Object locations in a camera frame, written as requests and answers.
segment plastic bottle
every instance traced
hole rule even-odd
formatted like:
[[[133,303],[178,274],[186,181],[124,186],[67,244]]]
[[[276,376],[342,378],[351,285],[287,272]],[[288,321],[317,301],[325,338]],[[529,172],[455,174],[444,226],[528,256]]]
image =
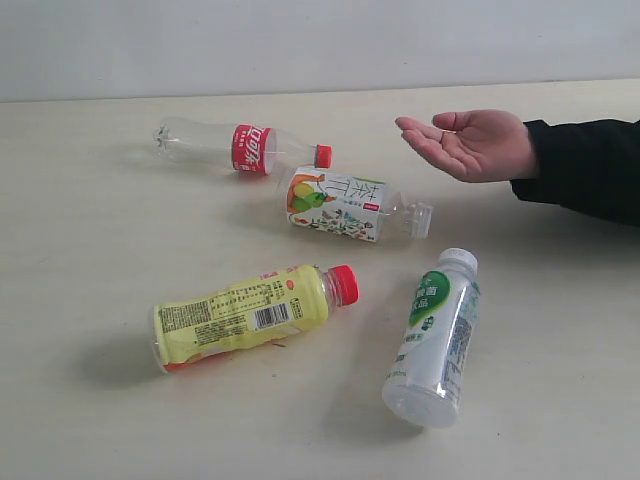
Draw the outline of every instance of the plastic bottle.
[[[400,418],[435,428],[457,421],[465,357],[477,322],[477,272],[471,253],[452,248],[422,278],[382,388],[384,403]]]
[[[377,242],[384,231],[426,238],[432,207],[406,202],[386,183],[317,170],[290,169],[277,193],[283,218],[300,227]]]
[[[324,324],[358,300],[351,267],[291,267],[209,296],[152,308],[153,351],[164,372],[202,358],[252,348]]]
[[[275,128],[194,122],[168,117],[153,135],[163,156],[174,160],[198,159],[235,170],[269,175],[278,162],[331,166],[331,147],[306,145],[294,135]]]

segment white wall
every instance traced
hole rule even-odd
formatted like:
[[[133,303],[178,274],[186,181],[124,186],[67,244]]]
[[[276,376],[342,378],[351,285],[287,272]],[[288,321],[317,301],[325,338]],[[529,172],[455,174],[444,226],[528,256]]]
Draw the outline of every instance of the white wall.
[[[0,0],[0,101],[640,76],[638,0]]]

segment yellow bottle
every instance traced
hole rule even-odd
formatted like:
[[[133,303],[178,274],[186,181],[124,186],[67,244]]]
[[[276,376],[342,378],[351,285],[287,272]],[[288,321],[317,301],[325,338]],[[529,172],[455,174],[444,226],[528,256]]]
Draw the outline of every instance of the yellow bottle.
[[[326,272],[312,265],[291,267],[206,297],[153,307],[153,351],[160,368],[173,372],[211,355],[311,330],[335,307],[358,297],[347,265]]]

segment bottle label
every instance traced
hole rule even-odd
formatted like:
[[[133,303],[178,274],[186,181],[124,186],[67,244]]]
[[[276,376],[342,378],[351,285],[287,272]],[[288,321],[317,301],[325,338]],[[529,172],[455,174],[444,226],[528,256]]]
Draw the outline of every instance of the bottle label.
[[[270,128],[238,125],[233,134],[231,163],[236,170],[266,174],[264,155]]]
[[[294,225],[376,242],[387,185],[326,170],[300,167],[287,192]]]
[[[320,276],[314,267],[303,265],[208,297],[159,305],[154,327],[160,360],[171,371],[209,355],[310,330],[328,317]]]
[[[412,383],[431,388],[457,403],[469,341],[478,318],[478,297],[477,284],[452,285],[444,273],[428,272],[416,290],[409,326],[387,378],[411,375]]]

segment white bottle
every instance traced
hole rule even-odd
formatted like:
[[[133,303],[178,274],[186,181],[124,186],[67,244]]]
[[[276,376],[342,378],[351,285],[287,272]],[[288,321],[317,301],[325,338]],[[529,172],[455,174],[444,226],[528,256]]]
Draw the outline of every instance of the white bottle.
[[[466,250],[445,250],[416,291],[409,327],[382,388],[400,418],[445,428],[458,419],[469,340],[477,322],[478,261]]]
[[[173,160],[204,160],[235,170],[269,175],[276,163],[331,166],[331,147],[306,145],[275,128],[226,125],[168,117],[153,134],[161,155]]]
[[[284,172],[277,202],[293,225],[368,242],[426,238],[433,211],[422,202],[407,202],[384,182],[311,167]]]

